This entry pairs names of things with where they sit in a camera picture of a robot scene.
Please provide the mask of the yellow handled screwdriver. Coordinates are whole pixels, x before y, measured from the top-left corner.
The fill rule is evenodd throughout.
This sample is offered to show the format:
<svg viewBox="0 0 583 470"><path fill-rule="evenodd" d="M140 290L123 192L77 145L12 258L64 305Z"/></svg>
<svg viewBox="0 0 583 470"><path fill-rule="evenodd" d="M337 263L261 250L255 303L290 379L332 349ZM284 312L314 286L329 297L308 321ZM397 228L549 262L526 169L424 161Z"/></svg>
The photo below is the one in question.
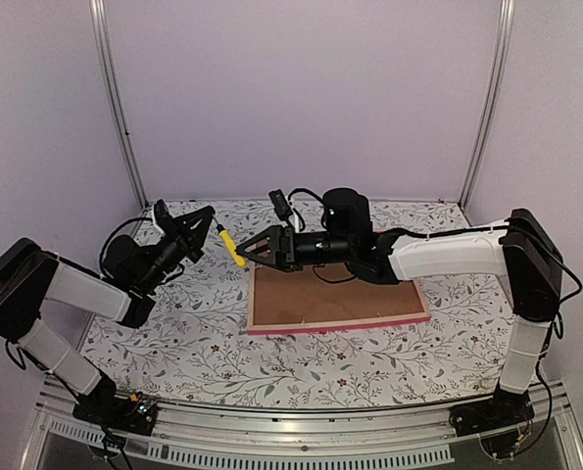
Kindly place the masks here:
<svg viewBox="0 0 583 470"><path fill-rule="evenodd" d="M218 233L218 236L221 239L221 241L223 242L225 248L227 249L228 253L232 257L233 261L240 268L246 268L247 261L243 257L241 257L237 254L237 252L236 252L237 245L236 245L234 239L229 234L228 230L216 218L214 218L214 222L215 222L216 231Z"/></svg>

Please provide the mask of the pink picture frame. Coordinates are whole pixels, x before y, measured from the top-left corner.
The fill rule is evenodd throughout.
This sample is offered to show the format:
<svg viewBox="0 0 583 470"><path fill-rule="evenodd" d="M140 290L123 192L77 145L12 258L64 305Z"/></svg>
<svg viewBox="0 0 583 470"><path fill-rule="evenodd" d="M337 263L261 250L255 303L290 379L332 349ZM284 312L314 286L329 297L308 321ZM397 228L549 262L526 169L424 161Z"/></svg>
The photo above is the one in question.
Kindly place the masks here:
<svg viewBox="0 0 583 470"><path fill-rule="evenodd" d="M343 263L290 272L250 262L248 332L253 335L364 329L424 322L430 312L413 281L353 274Z"/></svg>

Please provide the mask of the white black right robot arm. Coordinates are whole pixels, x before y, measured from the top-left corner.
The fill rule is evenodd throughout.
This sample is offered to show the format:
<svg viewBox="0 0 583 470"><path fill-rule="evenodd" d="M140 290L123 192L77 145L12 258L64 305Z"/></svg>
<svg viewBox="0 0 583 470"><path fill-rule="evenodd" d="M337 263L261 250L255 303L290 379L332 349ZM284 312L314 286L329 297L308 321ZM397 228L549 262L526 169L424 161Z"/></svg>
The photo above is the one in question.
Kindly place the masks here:
<svg viewBox="0 0 583 470"><path fill-rule="evenodd" d="M269 194L279 224L240 243L235 252L253 263L283 272L342 263L350 274L374 285L440 275L484 274L502 283L517 319L498 381L498 394L484 406L484 418L506 426L522 408L536 372L569 274L562 256L531 211L517 209L501 222L434 233L405 228L376 231L367 197L334 188L318 197L319 231L298 231L295 212L280 190Z"/></svg>

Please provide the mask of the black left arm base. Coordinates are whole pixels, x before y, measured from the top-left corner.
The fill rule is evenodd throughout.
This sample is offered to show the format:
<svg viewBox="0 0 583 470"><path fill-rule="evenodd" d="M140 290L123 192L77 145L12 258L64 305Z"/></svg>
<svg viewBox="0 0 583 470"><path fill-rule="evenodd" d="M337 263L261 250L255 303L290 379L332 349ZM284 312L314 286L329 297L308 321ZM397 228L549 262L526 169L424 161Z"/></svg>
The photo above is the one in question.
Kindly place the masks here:
<svg viewBox="0 0 583 470"><path fill-rule="evenodd" d="M126 398L113 391L79 395L73 408L73 417L80 421L125 431L140 436L151 436L157 422L157 401L141 392Z"/></svg>

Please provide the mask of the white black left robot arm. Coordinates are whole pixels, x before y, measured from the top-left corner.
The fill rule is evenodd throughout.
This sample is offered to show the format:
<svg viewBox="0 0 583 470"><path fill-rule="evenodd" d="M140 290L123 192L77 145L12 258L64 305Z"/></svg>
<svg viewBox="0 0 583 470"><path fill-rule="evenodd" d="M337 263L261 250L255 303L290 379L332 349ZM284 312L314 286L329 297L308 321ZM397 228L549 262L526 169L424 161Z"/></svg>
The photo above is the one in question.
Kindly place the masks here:
<svg viewBox="0 0 583 470"><path fill-rule="evenodd" d="M205 206L173 216L159 200L146 218L159 241L138 244L123 222L104 243L98 271L19 239L0 256L0 337L68 386L101 424L116 424L123 406L115 382L52 329L42 310L59 304L125 328L143 326L157 289L179 276L187 261L202 258L215 215Z"/></svg>

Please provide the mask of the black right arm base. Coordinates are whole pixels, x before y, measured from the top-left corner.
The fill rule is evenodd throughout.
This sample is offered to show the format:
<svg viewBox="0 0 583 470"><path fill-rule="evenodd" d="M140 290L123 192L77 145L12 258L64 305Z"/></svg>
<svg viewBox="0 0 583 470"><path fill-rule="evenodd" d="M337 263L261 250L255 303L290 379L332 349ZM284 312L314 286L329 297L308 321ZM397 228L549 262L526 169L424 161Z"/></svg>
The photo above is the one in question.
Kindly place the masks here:
<svg viewBox="0 0 583 470"><path fill-rule="evenodd" d="M516 456L532 431L534 416L528 392L497 389L488 399L452 406L449 423L458 437L478 435L488 456L504 460Z"/></svg>

